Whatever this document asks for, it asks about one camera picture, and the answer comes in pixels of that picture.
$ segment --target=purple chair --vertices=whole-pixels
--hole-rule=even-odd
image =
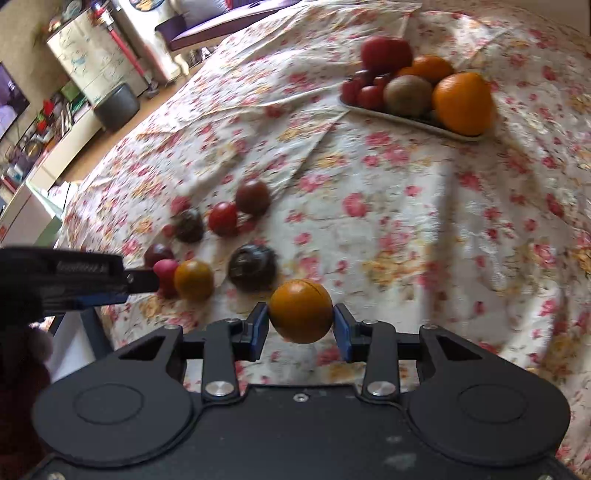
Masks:
[[[172,17],[156,27],[174,57],[189,50],[218,45],[228,35],[246,28],[300,0],[261,0],[188,27],[182,15]]]

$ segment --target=metal screw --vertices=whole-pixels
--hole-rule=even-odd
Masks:
[[[225,397],[234,391],[234,385],[225,380],[216,380],[209,382],[205,386],[205,391],[214,397]]]
[[[308,401],[309,396],[306,395],[305,393],[296,393],[294,395],[294,400],[298,403],[304,403],[305,401]]]
[[[390,382],[371,382],[368,385],[368,392],[375,397],[387,397],[396,392],[396,386]]]

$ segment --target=orange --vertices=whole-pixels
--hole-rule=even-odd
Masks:
[[[495,117],[491,89],[475,72],[456,73],[439,82],[433,109],[447,129],[467,137],[483,134]]]
[[[415,58],[410,67],[401,69],[396,76],[415,75],[436,85],[451,74],[453,74],[453,67],[446,59],[435,55],[422,55]]]
[[[396,74],[396,77],[402,77],[404,75],[413,75],[415,77],[420,77],[418,72],[412,67],[404,67],[403,69],[400,69]]]
[[[189,301],[207,300],[213,294],[213,272],[205,262],[187,260],[174,272],[174,288]]]
[[[289,280],[273,292],[269,317],[275,330],[286,340],[313,343],[330,330],[332,300],[319,283]]]

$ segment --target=kiwi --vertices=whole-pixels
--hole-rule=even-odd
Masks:
[[[419,117],[431,109],[431,84],[415,75],[402,75],[384,89],[386,111],[392,115]]]

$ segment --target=red fruit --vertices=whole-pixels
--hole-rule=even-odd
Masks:
[[[361,62],[375,75],[396,73],[412,65],[413,52],[402,38],[369,37],[361,45]]]
[[[144,265],[152,268],[156,262],[165,258],[174,259],[174,253],[170,247],[164,244],[152,244],[144,253]]]
[[[160,280],[160,289],[158,292],[165,298],[169,299],[177,295],[177,289],[174,288],[174,273],[178,267],[176,260],[165,258],[159,260],[154,265],[154,273],[158,275]]]
[[[357,96],[357,103],[361,108],[384,110],[384,89],[377,85],[362,88]]]
[[[238,233],[238,209],[235,203],[220,202],[209,213],[209,229],[219,236]]]
[[[271,204],[267,184],[260,180],[243,181],[236,191],[236,208],[249,215],[263,215]]]
[[[392,80],[392,75],[389,73],[386,75],[380,75],[374,78],[374,85],[384,89],[390,80]]]
[[[357,96],[360,91],[361,87],[357,81],[345,80],[340,86],[340,99],[347,105],[357,105]]]
[[[359,88],[367,87],[374,82],[374,75],[369,70],[358,70],[353,75],[353,80],[359,84]]]

